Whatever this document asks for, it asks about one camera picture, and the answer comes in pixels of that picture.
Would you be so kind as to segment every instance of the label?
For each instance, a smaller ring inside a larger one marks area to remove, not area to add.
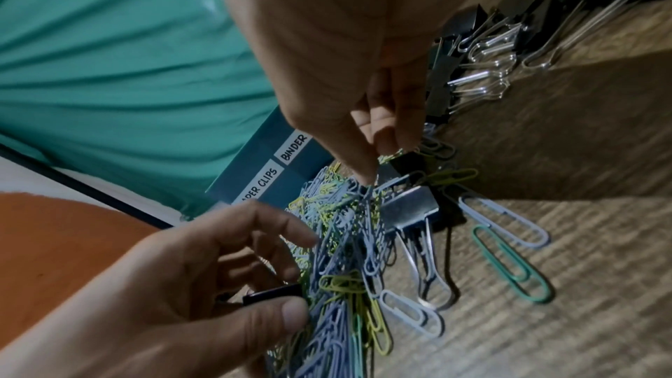
[[[238,204],[246,200],[256,200],[259,198],[266,189],[275,181],[275,179],[280,176],[280,173],[284,170],[280,164],[273,160],[268,160],[266,165],[259,170],[259,172],[254,176],[254,178],[248,183],[248,185],[243,189],[243,192],[236,197],[236,200],[233,204]]]
[[[299,155],[299,152],[306,147],[311,139],[313,139],[313,137],[309,134],[294,130],[287,140],[280,145],[280,148],[275,151],[275,156],[285,165],[289,165],[289,163]]]

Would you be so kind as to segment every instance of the green paper clip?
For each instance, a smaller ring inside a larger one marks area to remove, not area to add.
[[[522,274],[513,274],[511,271],[504,266],[504,264],[490,251],[485,243],[479,238],[478,231],[482,230],[486,232],[492,239],[497,243],[497,247],[513,261],[516,266],[520,268]],[[496,234],[492,229],[484,225],[478,225],[471,230],[471,237],[474,239],[476,245],[481,248],[483,256],[495,267],[497,272],[504,278],[505,281],[516,291],[516,293],[525,300],[531,301],[533,303],[545,303],[549,302],[553,298],[553,290],[551,289],[550,284],[541,276],[539,272],[520,256],[511,245],[507,244],[502,237]],[[527,282],[530,279],[536,279],[541,284],[543,289],[543,294],[539,296],[533,296],[527,293],[520,284]]]

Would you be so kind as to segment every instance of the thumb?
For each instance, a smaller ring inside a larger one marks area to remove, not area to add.
[[[193,370],[190,377],[217,378],[264,355],[308,323],[299,297],[259,302],[220,318],[189,323]]]

